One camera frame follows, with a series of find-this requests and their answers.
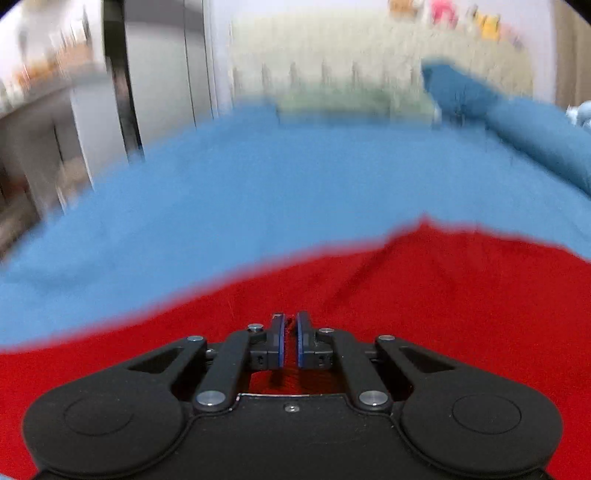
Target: circular cap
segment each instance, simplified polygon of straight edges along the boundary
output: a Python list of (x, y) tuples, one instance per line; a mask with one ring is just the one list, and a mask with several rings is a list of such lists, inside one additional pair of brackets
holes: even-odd
[(359, 401), (370, 407), (379, 407), (388, 401), (388, 396), (384, 392), (369, 390), (359, 396)]
[(464, 428), (487, 435), (508, 432), (521, 421), (514, 403), (490, 394), (460, 398), (453, 406), (453, 416)]
[(226, 396), (217, 390), (206, 390), (196, 397), (197, 403), (204, 407), (215, 407), (226, 400)]
[(263, 329), (264, 329), (264, 325), (262, 323), (251, 323), (248, 326), (248, 331), (249, 332), (254, 332), (254, 333), (256, 333), (256, 332), (262, 332)]
[(161, 456), (184, 425), (178, 400), (152, 376), (105, 371), (52, 390), (27, 411), (36, 464), (64, 476), (118, 476)]
[(465, 475), (520, 475), (545, 466), (562, 422), (525, 385), (477, 369), (431, 374), (404, 404), (402, 428), (436, 463)]
[(99, 394), (70, 405), (64, 413), (64, 421), (74, 432), (92, 437), (117, 432), (133, 416), (134, 409), (125, 400), (112, 394)]
[(300, 407), (298, 405), (296, 405), (295, 403), (288, 403), (285, 407), (284, 410), (287, 413), (298, 413), (300, 411)]

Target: wall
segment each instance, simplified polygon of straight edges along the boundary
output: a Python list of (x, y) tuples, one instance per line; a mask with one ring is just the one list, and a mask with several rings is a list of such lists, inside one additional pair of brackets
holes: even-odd
[[(524, 38), (535, 68), (535, 96), (554, 101), (556, 89), (556, 42), (551, 0), (456, 0), (467, 10), (475, 3), (484, 13), (502, 15)], [(221, 111), (231, 106), (228, 79), (228, 44), (233, 18), (269, 15), (302, 9), (363, 8), (387, 10), (387, 0), (206, 0), (205, 13), (209, 18), (213, 40), (215, 70), (215, 98)]]
[(0, 79), (8, 80), (22, 64), (18, 46), (18, 32), (23, 25), (29, 30), (29, 51), (33, 57), (44, 54), (49, 33), (67, 27), (71, 21), (82, 17), (86, 8), (93, 38), (93, 56), (98, 63), (105, 63), (103, 45), (102, 0), (58, 0), (35, 14), (27, 13), (22, 4), (16, 5), (0, 20)]

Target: metal screw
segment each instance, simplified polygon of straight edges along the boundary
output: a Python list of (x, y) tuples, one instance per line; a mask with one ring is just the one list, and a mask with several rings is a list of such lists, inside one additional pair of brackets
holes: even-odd
[(379, 407), (388, 401), (388, 396), (384, 392), (369, 390), (359, 396), (359, 401), (368, 407)]
[(288, 403), (285, 407), (284, 410), (287, 413), (298, 413), (300, 411), (300, 408), (298, 405), (294, 404), (294, 403)]
[(252, 333), (258, 333), (258, 332), (262, 332), (264, 326), (260, 323), (251, 323), (248, 326), (248, 331), (252, 332)]
[(226, 396), (217, 390), (206, 390), (196, 397), (197, 403), (205, 407), (215, 407), (226, 400)]

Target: plush toy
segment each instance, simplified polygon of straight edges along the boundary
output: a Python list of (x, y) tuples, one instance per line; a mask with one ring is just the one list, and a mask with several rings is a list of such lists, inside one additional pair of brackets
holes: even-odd
[(432, 23), (431, 5), (429, 4), (429, 0), (413, 0), (413, 8), (417, 12), (417, 18), (422, 23)]
[(452, 0), (432, 0), (431, 12), (433, 14), (434, 25), (440, 24), (456, 28), (456, 7)]
[(515, 48), (521, 49), (524, 47), (519, 34), (509, 25), (501, 24), (501, 40), (513, 44)]
[(501, 39), (501, 17), (500, 15), (483, 15), (478, 7), (470, 11), (473, 22), (480, 29), (480, 36), (485, 40), (499, 41)]
[(566, 110), (573, 125), (583, 127), (591, 132), (591, 102), (585, 102), (579, 107), (569, 106)]
[(415, 17), (417, 15), (414, 0), (388, 0), (388, 5), (392, 15), (407, 17)]

